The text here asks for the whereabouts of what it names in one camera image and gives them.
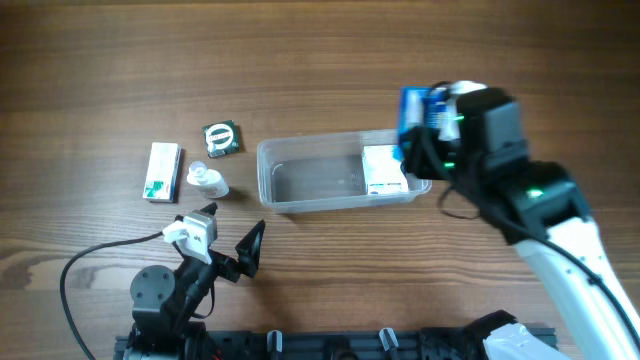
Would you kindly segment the white green medicine box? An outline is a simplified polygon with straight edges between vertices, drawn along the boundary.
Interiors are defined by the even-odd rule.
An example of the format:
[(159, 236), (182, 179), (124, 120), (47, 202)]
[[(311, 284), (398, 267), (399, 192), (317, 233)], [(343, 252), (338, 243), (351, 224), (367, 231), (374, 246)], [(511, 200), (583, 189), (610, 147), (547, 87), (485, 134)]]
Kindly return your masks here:
[(149, 202), (174, 202), (181, 151), (182, 148), (177, 143), (152, 143), (143, 199)]

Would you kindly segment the green Zam-Buk box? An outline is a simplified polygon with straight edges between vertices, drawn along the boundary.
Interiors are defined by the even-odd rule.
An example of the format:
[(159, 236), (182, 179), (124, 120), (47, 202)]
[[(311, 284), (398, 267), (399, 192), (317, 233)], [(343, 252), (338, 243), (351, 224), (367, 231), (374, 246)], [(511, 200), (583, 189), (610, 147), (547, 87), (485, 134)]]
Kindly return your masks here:
[(239, 131), (233, 120), (226, 120), (202, 128), (209, 158), (237, 153), (241, 148)]

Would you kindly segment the blue VapoDrops box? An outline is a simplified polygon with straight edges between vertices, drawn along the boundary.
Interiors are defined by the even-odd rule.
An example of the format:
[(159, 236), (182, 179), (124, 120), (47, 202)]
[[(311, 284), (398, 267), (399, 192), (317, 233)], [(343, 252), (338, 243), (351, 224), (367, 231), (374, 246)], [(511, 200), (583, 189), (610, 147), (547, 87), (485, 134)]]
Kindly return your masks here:
[(396, 157), (403, 160), (410, 149), (409, 132), (414, 127), (427, 127), (440, 143), (451, 142), (455, 136), (447, 129), (449, 109), (447, 100), (450, 82), (431, 87), (405, 86), (401, 88), (398, 109)]

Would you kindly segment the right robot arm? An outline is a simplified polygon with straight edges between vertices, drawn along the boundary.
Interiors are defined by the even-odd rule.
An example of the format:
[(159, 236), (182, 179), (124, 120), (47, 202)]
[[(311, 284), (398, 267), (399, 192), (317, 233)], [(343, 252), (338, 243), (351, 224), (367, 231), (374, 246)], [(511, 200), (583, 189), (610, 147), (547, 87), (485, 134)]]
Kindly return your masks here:
[(473, 81), (401, 90), (404, 172), (443, 180), (496, 228), (545, 287), (588, 359), (635, 359), (639, 316), (571, 174), (531, 157), (517, 100)]

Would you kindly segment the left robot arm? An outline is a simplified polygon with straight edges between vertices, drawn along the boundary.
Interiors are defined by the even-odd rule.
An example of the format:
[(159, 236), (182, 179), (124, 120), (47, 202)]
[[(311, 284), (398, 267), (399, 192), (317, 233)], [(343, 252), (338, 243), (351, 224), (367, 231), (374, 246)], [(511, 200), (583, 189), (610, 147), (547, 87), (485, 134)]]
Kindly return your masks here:
[(211, 249), (218, 237), (211, 203), (175, 220), (161, 231), (182, 258), (174, 270), (154, 265), (131, 282), (134, 323), (128, 337), (114, 350), (116, 359), (222, 359), (222, 348), (209, 335), (197, 308), (215, 297), (215, 281), (236, 283), (255, 277), (266, 223), (260, 220), (235, 246), (231, 257)]

